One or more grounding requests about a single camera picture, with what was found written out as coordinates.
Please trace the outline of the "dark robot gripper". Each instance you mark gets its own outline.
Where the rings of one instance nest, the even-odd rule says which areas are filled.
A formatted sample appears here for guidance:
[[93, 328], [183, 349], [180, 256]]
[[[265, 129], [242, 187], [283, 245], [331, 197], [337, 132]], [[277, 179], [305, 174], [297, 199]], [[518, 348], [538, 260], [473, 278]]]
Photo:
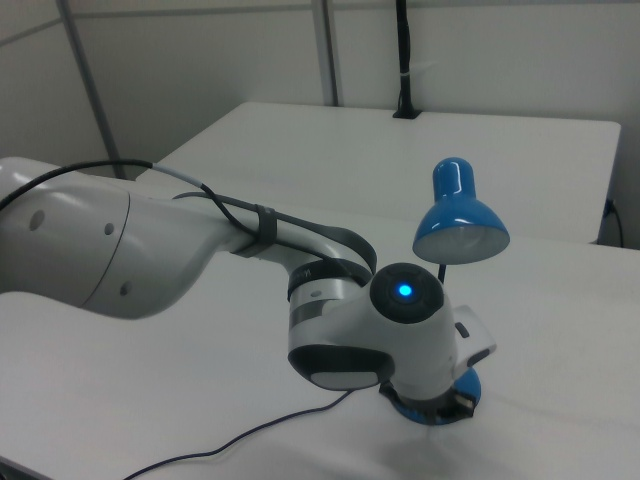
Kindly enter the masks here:
[[464, 374], [496, 350], [496, 341], [481, 319], [467, 305], [453, 309], [456, 341], [454, 374]]

